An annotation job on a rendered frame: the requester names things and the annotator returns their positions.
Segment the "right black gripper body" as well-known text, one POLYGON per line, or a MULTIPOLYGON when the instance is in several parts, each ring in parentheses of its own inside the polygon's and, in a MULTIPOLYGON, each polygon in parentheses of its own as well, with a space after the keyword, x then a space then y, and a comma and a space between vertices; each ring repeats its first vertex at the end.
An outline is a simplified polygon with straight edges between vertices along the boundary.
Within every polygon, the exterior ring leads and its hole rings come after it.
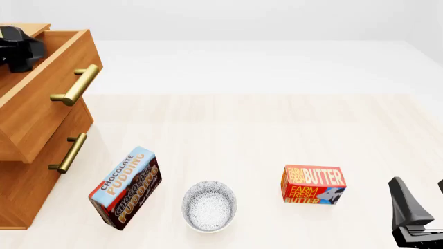
POLYGON ((443 248, 443 230, 409 230, 398 227, 392 235, 399 248, 443 248))

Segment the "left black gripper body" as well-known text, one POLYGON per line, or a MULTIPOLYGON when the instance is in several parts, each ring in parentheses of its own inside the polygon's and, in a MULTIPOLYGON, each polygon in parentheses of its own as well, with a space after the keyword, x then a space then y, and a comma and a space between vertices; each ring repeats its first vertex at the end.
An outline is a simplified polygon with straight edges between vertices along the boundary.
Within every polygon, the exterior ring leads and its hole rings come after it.
POLYGON ((45 45, 38 39, 13 41, 0 38, 0 66, 7 64, 11 73, 31 71, 35 62, 45 55, 45 45))

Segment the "open wooden drawer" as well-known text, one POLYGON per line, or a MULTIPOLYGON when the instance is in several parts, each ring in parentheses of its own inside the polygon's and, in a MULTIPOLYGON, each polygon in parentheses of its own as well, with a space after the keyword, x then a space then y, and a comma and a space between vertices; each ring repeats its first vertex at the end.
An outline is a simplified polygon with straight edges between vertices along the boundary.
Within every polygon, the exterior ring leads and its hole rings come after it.
POLYGON ((50 101, 80 77, 75 69, 102 62, 90 30, 45 30, 37 36, 47 55, 32 71, 11 73, 0 66, 0 161, 32 163, 73 106, 50 101))

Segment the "closed wooden drawer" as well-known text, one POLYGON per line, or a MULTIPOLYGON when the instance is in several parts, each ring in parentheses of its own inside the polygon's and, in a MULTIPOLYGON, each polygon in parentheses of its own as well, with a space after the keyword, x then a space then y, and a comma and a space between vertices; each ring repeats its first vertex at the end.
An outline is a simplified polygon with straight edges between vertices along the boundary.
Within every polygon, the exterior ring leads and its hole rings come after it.
POLYGON ((49 166, 58 167, 74 147, 76 143, 74 139, 82 133, 87 133, 92 124, 93 118, 88 107, 85 101, 80 99, 30 166, 33 174, 30 178, 30 186, 26 190, 27 197, 24 205, 30 218, 25 228, 31 226, 61 176, 56 169, 49 169, 49 166))

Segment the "wooden cabinet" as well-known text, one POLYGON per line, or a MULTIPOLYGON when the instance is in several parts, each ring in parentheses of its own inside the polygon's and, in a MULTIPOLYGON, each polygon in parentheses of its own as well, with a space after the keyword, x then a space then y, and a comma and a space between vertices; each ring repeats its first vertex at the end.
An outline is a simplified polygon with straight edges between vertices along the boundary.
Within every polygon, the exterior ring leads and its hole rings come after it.
MULTIPOLYGON (((51 30, 50 24, 16 24, 16 27, 35 39, 43 31, 51 30)), ((0 161, 0 230, 26 229, 30 215, 24 205, 33 174, 32 163, 0 161)))

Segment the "patterned black and white bowl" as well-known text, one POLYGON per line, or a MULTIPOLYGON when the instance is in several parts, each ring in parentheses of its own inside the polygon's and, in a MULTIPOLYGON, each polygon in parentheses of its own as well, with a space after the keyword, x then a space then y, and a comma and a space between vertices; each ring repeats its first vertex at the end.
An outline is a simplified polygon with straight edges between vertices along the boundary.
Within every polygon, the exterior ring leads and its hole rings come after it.
POLYGON ((213 234, 229 226, 236 215, 237 199, 226 184, 203 181, 184 194, 181 213, 187 225, 200 233, 213 234))

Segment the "red butter box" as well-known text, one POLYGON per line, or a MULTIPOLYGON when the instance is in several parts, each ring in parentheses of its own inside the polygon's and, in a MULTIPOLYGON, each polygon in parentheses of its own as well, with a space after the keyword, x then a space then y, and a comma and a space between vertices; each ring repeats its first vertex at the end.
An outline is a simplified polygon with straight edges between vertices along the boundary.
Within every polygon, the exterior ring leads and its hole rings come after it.
POLYGON ((339 167, 286 165, 281 180, 285 203, 336 205, 346 187, 339 167))

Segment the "chocolate pudding box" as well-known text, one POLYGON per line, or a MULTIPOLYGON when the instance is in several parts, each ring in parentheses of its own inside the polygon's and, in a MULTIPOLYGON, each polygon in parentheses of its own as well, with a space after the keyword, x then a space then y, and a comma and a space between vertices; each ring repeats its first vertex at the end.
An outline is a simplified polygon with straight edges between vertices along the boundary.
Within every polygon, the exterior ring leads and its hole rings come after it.
POLYGON ((123 230, 162 181, 153 152, 134 148, 90 193, 103 221, 123 230))

